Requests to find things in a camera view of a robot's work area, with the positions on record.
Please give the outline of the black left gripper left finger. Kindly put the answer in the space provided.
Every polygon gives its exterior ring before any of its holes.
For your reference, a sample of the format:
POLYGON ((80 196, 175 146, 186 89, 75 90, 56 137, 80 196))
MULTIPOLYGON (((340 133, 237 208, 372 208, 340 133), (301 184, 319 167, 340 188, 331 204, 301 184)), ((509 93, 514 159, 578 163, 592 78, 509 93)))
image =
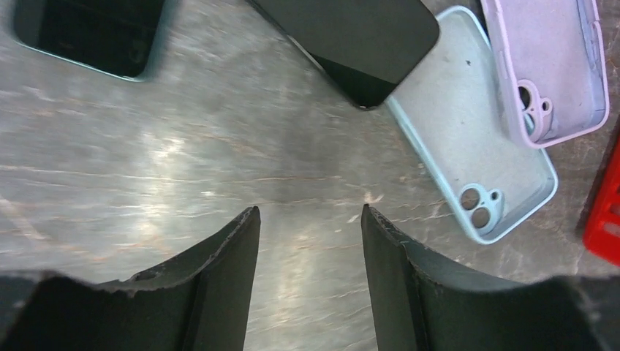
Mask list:
POLYGON ((260 239, 249 207, 126 281, 1 272, 3 350, 242 350, 260 239))

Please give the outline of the light blue phone case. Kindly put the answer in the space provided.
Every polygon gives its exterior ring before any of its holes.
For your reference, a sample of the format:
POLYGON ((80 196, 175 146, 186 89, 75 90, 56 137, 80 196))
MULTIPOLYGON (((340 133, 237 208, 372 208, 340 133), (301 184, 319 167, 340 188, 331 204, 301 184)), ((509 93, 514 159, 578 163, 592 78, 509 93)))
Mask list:
POLYGON ((436 19, 436 46, 387 107, 466 235, 492 244, 543 207, 559 180, 544 150, 506 135, 494 55, 474 13, 457 5, 436 19))

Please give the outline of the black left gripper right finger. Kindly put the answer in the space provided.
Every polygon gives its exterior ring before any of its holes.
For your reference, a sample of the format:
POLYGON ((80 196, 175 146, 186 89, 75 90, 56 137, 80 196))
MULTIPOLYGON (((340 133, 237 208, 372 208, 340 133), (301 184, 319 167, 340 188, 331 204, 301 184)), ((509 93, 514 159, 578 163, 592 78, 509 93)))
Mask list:
POLYGON ((617 350, 619 278, 522 284, 466 267, 363 207, 380 350, 617 350))

